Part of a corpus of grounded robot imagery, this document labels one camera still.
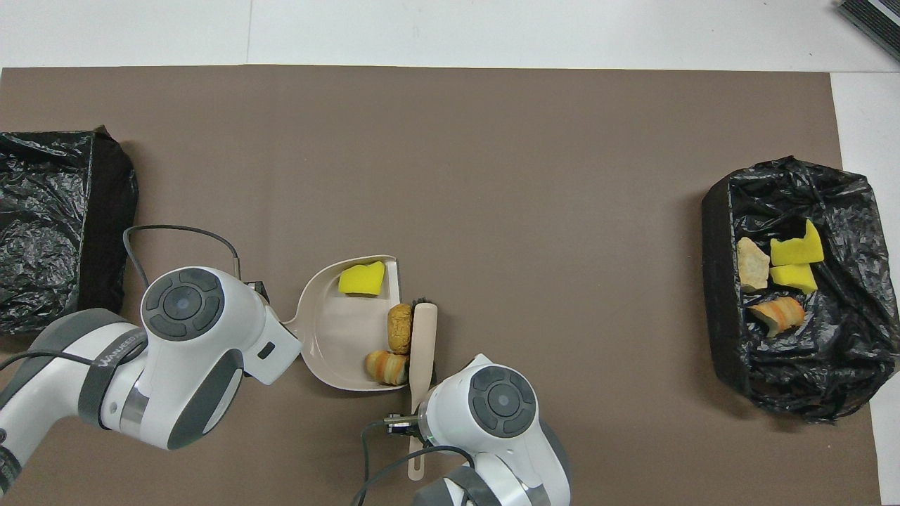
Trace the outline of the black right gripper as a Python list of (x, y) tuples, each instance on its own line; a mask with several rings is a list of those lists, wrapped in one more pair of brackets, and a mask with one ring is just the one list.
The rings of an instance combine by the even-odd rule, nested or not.
[(385, 431), (393, 436), (408, 436), (409, 438), (420, 439), (422, 436), (420, 417), (418, 414), (389, 414), (385, 417)]

